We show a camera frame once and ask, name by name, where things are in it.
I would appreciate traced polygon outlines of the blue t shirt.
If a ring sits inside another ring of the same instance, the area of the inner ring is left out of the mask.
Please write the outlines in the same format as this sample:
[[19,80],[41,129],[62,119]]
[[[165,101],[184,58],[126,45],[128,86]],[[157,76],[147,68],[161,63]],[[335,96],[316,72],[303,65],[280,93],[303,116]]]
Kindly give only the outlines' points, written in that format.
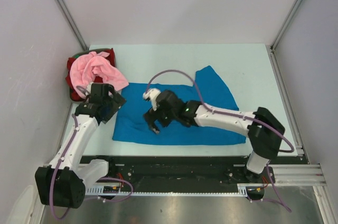
[[[228,86],[211,66],[197,71],[195,82],[196,87],[159,83],[152,84],[150,87],[160,91],[170,90],[184,103],[204,100],[207,104],[219,108],[239,109]],[[185,114],[192,111],[189,107],[181,108],[166,127],[162,127],[156,121],[155,125],[160,132],[154,133],[143,117],[152,107],[150,102],[143,99],[146,87],[146,83],[130,83],[122,90],[121,95],[126,99],[126,103],[117,113],[113,140],[148,145],[237,145],[246,142],[245,136],[228,130],[198,127],[196,123],[188,126]]]

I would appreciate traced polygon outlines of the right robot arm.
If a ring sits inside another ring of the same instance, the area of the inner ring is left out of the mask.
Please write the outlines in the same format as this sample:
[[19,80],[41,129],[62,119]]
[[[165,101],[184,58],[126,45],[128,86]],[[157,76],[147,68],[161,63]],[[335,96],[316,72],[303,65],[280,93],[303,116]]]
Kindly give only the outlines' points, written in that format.
[[167,127],[171,122],[179,122],[185,127],[212,127],[245,136],[250,140],[252,152],[243,169],[249,182],[257,182],[267,164],[280,151],[285,128],[266,108],[259,107],[254,112],[241,112],[210,106],[204,102],[182,101],[170,90],[151,88],[143,93],[143,99],[151,103],[144,114],[150,130],[159,133],[156,122]]

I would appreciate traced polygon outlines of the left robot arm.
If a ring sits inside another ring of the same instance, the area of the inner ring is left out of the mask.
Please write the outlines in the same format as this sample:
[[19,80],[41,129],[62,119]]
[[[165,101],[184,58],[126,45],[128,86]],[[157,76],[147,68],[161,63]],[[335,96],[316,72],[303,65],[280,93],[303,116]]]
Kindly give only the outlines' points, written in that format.
[[96,181],[112,181],[117,169],[107,161],[92,160],[84,168],[79,164],[94,132],[107,123],[125,104],[113,85],[93,83],[90,93],[71,115],[73,126],[56,156],[47,166],[38,167],[35,181],[40,201],[46,206],[78,208],[85,191]]

